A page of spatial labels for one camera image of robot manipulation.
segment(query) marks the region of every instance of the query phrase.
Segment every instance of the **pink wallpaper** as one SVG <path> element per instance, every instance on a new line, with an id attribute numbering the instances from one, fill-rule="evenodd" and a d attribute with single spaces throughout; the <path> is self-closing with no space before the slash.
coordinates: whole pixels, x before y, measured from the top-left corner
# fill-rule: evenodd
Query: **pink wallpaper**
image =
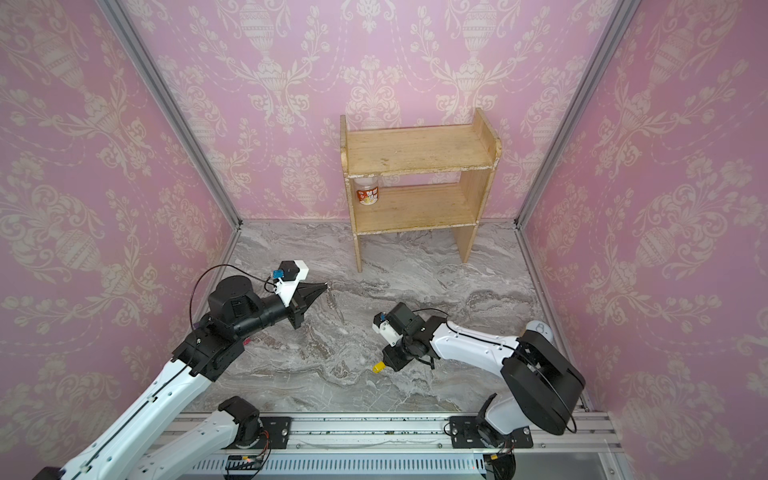
<path id="1" fill-rule="evenodd" d="M 615 0 L 123 0 L 244 218 L 344 218 L 352 129 L 468 123 L 517 215 Z M 387 184 L 455 181 L 454 174 Z"/>
<path id="2" fill-rule="evenodd" d="M 0 463 L 23 479 L 144 390 L 231 230 L 94 2 L 0 2 L 0 46 Z"/>
<path id="3" fill-rule="evenodd" d="M 766 17 L 641 3 L 526 232 L 640 480 L 768 478 Z"/>

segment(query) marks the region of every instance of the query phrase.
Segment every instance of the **gray marble surface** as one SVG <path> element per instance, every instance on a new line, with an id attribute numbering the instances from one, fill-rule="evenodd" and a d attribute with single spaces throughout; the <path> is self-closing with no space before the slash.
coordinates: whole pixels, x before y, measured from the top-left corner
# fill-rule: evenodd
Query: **gray marble surface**
<path id="1" fill-rule="evenodd" d="M 491 373 L 451 360 L 375 374 L 386 342 L 371 323 L 402 301 L 437 307 L 469 328 L 521 334 L 542 314 L 511 225 L 482 224 L 466 264 L 450 230 L 371 235 L 361 244 L 358 273 L 348 224 L 247 223 L 232 264 L 266 276 L 281 260 L 304 260 L 307 281 L 327 281 L 329 290 L 300 329 L 284 321 L 255 334 L 187 411 L 212 411 L 233 395 L 271 412 L 477 411 L 505 389 Z"/>

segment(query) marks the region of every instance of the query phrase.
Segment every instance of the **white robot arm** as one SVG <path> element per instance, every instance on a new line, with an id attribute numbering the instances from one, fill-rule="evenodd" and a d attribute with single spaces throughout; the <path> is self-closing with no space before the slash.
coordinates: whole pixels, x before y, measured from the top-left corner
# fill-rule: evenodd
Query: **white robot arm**
<path id="1" fill-rule="evenodd" d="M 249 336 L 282 319 L 293 328 L 301 326 L 306 310 L 328 288 L 325 283 L 301 283 L 307 271 L 300 260 L 282 262 L 273 275 L 280 278 L 276 293 L 265 298 L 255 294 L 245 276 L 221 280 L 208 297 L 210 312 L 144 393 L 63 468 L 43 468 L 33 480 L 170 480 L 207 453 L 255 442 L 261 435 L 259 411 L 233 397 L 197 428 L 142 458 L 176 415 L 244 351 Z"/>
<path id="2" fill-rule="evenodd" d="M 489 446 L 504 445 L 513 430 L 531 424 L 561 435 L 584 388 L 584 377 L 552 346 L 552 330 L 537 320 L 522 336 L 491 335 L 445 317 L 425 321 L 399 303 L 377 314 L 373 329 L 389 342 L 374 372 L 387 366 L 399 371 L 431 356 L 468 363 L 507 383 L 509 390 L 492 395 L 478 414 L 479 436 Z"/>

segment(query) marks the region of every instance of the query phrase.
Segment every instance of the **shelf leg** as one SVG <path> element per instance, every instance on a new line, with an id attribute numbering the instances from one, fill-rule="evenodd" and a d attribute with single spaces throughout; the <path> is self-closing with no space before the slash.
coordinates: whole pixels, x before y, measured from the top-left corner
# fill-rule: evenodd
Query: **shelf leg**
<path id="1" fill-rule="evenodd" d="M 362 273 L 362 257 L 360 256 L 360 238 L 353 233 L 352 239 L 355 242 L 355 260 L 357 260 L 357 271 Z"/>
<path id="2" fill-rule="evenodd" d="M 453 230 L 453 238 L 456 240 L 458 254 L 462 257 L 462 262 L 467 263 L 469 261 L 469 254 L 472 252 L 472 244 L 475 242 L 478 226 L 453 227 L 451 230 Z"/>

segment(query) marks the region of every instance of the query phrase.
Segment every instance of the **bracket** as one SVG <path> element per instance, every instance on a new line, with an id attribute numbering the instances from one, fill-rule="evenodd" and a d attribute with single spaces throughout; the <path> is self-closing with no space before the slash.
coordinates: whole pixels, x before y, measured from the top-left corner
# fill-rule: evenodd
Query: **bracket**
<path id="1" fill-rule="evenodd" d="M 288 447 L 288 438 L 290 437 L 291 418 L 259 417 L 259 420 L 261 421 L 262 427 L 270 434 L 270 449 L 285 450 Z M 265 444 L 266 437 L 260 436 L 250 449 L 260 451 L 264 448 Z"/>
<path id="2" fill-rule="evenodd" d="M 477 416 L 453 416 L 450 418 L 451 444 L 454 449 L 485 449 L 488 448 L 483 443 L 478 434 Z M 511 446 L 514 449 L 532 449 L 533 438 L 531 429 L 523 427 L 512 430 L 508 435 Z"/>

